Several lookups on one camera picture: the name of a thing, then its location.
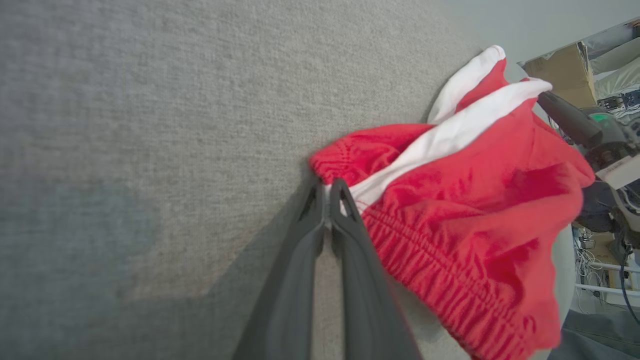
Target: wall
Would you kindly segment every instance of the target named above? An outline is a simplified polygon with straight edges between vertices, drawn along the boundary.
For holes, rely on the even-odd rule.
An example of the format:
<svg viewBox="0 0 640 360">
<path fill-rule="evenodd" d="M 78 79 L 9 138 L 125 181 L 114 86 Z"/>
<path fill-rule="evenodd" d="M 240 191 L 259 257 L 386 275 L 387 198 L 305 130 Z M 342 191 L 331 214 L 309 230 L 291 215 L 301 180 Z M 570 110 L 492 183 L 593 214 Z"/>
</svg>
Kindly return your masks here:
<svg viewBox="0 0 640 360">
<path fill-rule="evenodd" d="M 639 0 L 448 0 L 453 21 L 481 47 L 527 61 L 640 15 Z"/>
</svg>

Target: black cable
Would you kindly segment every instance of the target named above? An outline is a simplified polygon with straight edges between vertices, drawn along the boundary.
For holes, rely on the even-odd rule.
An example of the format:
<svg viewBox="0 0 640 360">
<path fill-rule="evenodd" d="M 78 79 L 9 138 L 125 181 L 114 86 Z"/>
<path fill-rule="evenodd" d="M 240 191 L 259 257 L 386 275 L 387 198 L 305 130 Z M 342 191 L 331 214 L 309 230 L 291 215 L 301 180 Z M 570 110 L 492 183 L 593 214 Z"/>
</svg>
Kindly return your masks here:
<svg viewBox="0 0 640 360">
<path fill-rule="evenodd" d="M 607 303 L 607 304 L 608 304 L 609 306 L 618 307 L 618 308 L 620 308 L 620 309 L 622 309 L 622 310 L 628 310 L 628 308 L 627 308 L 627 306 L 626 306 L 626 305 L 625 305 L 625 306 L 622 306 L 622 305 L 609 304 L 609 303 Z"/>
<path fill-rule="evenodd" d="M 638 106 L 638 105 L 633 105 L 632 107 L 630 107 L 630 108 L 628 108 L 628 109 L 627 109 L 627 108 L 625 108 L 623 111 L 621 111 L 621 112 L 619 112 L 619 113 L 617 113 L 617 114 L 615 114 L 615 115 L 622 116 L 622 115 L 624 115 L 624 114 L 626 114 L 626 113 L 630 113 L 630 112 L 632 112 L 632 111 L 636 111 L 636 110 L 638 110 L 638 109 L 640 109 L 640 106 Z"/>
<path fill-rule="evenodd" d="M 627 297 L 627 289 L 625 288 L 625 262 L 627 262 L 627 256 L 629 256 L 629 254 L 631 254 L 630 251 L 625 251 L 625 257 L 623 258 L 622 265 L 620 265 L 620 285 L 622 286 L 622 296 L 625 298 L 629 312 L 631 313 L 631 316 L 634 317 L 638 325 L 640 325 L 640 320 L 638 320 L 636 313 L 634 313 L 634 310 L 631 308 L 629 298 Z"/>
</svg>

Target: white stripe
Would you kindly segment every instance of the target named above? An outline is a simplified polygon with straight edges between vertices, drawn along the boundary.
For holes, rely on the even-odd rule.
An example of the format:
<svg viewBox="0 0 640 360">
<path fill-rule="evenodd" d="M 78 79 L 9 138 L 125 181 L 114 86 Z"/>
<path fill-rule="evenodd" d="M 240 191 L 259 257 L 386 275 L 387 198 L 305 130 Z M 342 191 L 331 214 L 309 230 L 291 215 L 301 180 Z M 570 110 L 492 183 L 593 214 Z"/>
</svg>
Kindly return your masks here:
<svg viewBox="0 0 640 360">
<path fill-rule="evenodd" d="M 362 213 L 376 202 L 393 180 L 464 149 L 498 119 L 548 90 L 551 84 L 539 79 L 507 85 L 420 135 L 391 165 L 350 188 L 358 210 Z"/>
<path fill-rule="evenodd" d="M 504 58 L 503 48 L 494 45 L 471 59 L 444 85 L 433 103 L 427 122 L 437 125 L 453 116 L 462 98 L 475 89 L 480 81 L 493 70 L 495 64 Z"/>
</svg>

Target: cardboard box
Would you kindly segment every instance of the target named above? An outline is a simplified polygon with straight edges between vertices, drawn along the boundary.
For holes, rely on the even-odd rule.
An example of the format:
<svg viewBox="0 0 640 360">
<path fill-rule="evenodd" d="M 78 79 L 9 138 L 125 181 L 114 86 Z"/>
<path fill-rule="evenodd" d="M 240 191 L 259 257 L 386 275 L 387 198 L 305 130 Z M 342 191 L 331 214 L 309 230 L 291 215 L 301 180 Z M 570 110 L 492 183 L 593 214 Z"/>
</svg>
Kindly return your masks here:
<svg viewBox="0 0 640 360">
<path fill-rule="evenodd" d="M 609 251 L 609 244 L 613 242 L 613 234 L 611 233 L 593 233 L 590 240 L 595 240 L 595 247 L 589 249 L 596 259 L 605 264 L 619 265 L 618 260 Z"/>
<path fill-rule="evenodd" d="M 587 48 L 582 42 L 564 47 L 550 56 L 542 56 L 524 65 L 529 76 L 554 86 L 552 92 L 577 108 L 597 106 L 593 71 Z"/>
</svg>

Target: gray floor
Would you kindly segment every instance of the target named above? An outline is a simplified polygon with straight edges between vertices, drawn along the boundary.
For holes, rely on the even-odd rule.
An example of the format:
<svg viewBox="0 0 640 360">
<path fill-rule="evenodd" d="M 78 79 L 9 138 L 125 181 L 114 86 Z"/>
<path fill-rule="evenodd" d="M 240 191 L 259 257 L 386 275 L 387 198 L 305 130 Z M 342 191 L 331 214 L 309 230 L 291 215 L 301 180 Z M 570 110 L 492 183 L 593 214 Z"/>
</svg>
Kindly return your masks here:
<svg viewBox="0 0 640 360">
<path fill-rule="evenodd" d="M 480 50 L 436 1 L 0 8 L 6 359 L 228 359 L 309 154 L 419 121 Z M 314 355 L 337 359 L 335 260 L 318 270 Z M 425 353 L 466 357 L 402 298 Z"/>
<path fill-rule="evenodd" d="M 512 62 L 531 60 L 637 17 L 637 0 L 450 0 L 447 14 L 483 47 L 498 44 Z"/>
</svg>

